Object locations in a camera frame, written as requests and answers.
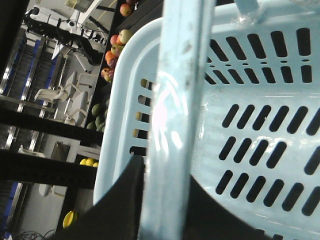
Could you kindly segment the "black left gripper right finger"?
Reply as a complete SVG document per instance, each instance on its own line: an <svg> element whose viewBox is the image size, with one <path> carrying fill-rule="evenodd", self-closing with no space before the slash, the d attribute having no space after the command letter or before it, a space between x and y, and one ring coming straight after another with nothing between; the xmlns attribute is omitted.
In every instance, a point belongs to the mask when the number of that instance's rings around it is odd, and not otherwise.
<svg viewBox="0 0 320 240"><path fill-rule="evenodd" d="M215 201L191 175L183 240L270 240Z"/></svg>

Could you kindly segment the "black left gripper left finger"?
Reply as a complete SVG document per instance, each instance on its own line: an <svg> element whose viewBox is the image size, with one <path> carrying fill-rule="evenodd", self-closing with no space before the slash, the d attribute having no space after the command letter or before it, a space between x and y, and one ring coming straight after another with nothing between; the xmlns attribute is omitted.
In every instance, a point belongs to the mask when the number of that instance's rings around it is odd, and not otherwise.
<svg viewBox="0 0 320 240"><path fill-rule="evenodd" d="M134 155L107 193L50 240L136 240L143 200L144 158Z"/></svg>

